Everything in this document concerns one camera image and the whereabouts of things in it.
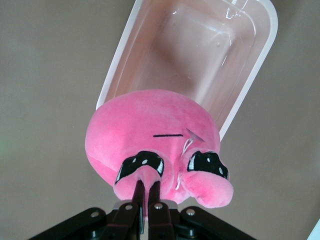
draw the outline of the clear plastic container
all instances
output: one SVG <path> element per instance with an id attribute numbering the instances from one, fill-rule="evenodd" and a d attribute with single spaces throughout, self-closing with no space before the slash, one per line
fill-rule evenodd
<path id="1" fill-rule="evenodd" d="M 269 0 L 137 0 L 97 108 L 128 92 L 166 89 L 209 111 L 223 138 L 277 29 Z"/>

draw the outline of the pink plush toy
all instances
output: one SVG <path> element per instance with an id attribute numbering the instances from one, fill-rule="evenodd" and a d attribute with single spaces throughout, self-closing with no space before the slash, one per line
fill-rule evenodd
<path id="1" fill-rule="evenodd" d="M 132 198 L 138 180 L 146 194 L 160 181 L 160 198 L 178 204 L 194 197 L 204 207 L 223 207 L 233 196 L 214 120 L 175 92 L 141 90 L 107 101 L 89 123 L 85 150 L 121 200 Z"/>

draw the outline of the black embroidered eye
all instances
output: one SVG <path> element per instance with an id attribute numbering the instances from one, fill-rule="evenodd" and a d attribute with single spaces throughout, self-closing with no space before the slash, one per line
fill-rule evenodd
<path id="1" fill-rule="evenodd" d="M 137 155 L 128 157 L 123 161 L 115 183 L 122 178 L 133 174 L 142 166 L 152 167 L 158 172 L 160 177 L 162 177 L 162 174 L 164 173 L 164 160 L 158 154 L 151 151 L 140 151 Z"/>
<path id="2" fill-rule="evenodd" d="M 221 163 L 215 152 L 195 152 L 190 158 L 187 171 L 204 171 L 228 179 L 228 169 Z"/>

